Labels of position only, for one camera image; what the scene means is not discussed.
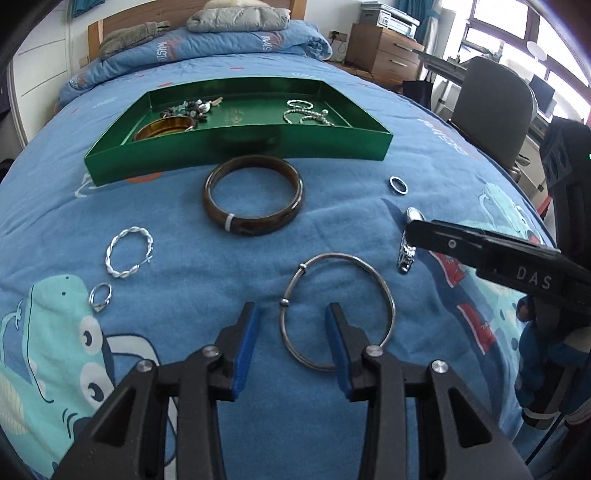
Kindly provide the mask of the blue gloved hand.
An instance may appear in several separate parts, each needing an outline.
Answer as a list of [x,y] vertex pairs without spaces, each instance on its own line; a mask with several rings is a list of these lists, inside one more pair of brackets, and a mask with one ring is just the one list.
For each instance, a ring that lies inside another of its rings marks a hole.
[[590,314],[527,295],[516,307],[525,324],[515,393],[525,423],[545,430],[562,414],[570,426],[590,419]]

